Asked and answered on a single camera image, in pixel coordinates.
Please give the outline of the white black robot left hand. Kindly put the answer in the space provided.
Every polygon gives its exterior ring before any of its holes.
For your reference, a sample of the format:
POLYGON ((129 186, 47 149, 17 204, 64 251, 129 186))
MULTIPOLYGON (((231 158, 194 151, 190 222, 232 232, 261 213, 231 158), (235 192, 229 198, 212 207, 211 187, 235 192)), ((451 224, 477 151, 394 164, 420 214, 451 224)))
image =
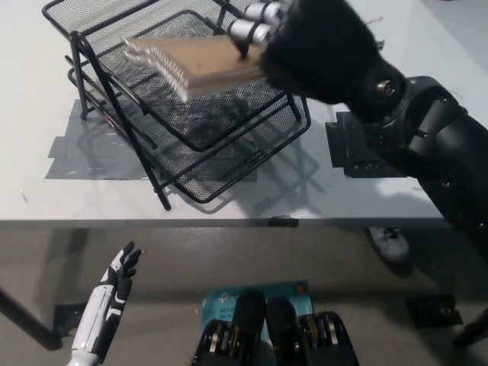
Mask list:
POLYGON ((73 340, 69 365, 104 363, 130 296, 141 254, 140 249, 134 248, 134 242, 127 243, 92 290, 73 340))

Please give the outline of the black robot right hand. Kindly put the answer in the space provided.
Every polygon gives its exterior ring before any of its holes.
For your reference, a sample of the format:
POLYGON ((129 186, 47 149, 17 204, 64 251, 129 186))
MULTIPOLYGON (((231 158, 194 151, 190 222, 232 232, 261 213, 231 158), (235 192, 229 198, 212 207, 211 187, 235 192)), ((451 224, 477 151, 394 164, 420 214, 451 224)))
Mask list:
POLYGON ((262 51, 259 65, 275 88, 345 104, 366 123, 402 103, 406 79, 380 55, 367 25, 345 1, 277 1, 250 5, 227 33, 245 54, 262 51))

